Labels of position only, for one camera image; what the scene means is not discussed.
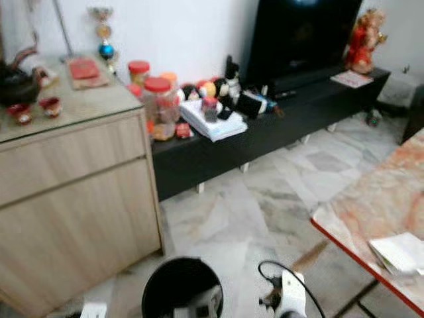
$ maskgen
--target white wall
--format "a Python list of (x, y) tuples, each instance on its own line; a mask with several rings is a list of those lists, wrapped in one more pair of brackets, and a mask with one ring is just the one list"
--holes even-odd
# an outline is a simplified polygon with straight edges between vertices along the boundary
[[(225, 57), (246, 60), (258, 0), (60, 0), (75, 51), (95, 51), (99, 44), (95, 22), (87, 6), (110, 5), (111, 42), (120, 52), (119, 75), (128, 81), (127, 62), (150, 61), (153, 73), (174, 71), (180, 82), (197, 81), (223, 73)], [(375, 53), (377, 65), (411, 73), (424, 80), (424, 1), (364, 0), (362, 10), (383, 8), (387, 44)], [(51, 0), (41, 0), (34, 13), (40, 51), (66, 52)]]

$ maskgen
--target red cup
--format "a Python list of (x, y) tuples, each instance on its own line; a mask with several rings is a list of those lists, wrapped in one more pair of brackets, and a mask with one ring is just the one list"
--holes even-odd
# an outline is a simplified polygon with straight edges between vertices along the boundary
[(15, 104), (7, 108), (10, 116), (14, 116), (18, 125), (27, 125), (32, 121), (31, 107), (27, 103)]
[(44, 114), (50, 118), (56, 118), (59, 116), (60, 111), (62, 110), (60, 99), (57, 97), (42, 99), (39, 104), (44, 109)]

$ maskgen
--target trash can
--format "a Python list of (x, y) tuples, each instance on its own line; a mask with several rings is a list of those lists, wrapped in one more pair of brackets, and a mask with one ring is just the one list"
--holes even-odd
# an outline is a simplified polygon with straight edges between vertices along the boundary
[[(176, 258), (161, 265), (144, 289), (144, 318), (169, 317), (174, 308), (184, 307), (196, 295), (222, 285), (214, 271), (199, 258)], [(217, 316), (223, 311), (223, 296)]]

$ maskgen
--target trophy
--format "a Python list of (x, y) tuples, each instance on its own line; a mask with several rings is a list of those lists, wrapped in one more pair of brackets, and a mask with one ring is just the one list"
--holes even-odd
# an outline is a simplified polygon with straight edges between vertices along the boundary
[(106, 61), (109, 71), (114, 74), (115, 68), (113, 64), (116, 62), (118, 54), (108, 41), (111, 37), (112, 29), (107, 24), (107, 19), (112, 15), (113, 9), (111, 7), (90, 7), (88, 11), (99, 22), (99, 25), (95, 29), (97, 35), (101, 38), (98, 52)]

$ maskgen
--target television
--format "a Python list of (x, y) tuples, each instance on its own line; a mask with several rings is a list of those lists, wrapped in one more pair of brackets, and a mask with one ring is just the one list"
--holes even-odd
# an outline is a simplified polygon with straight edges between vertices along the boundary
[(246, 84), (293, 89), (341, 70), (362, 0), (260, 0)]

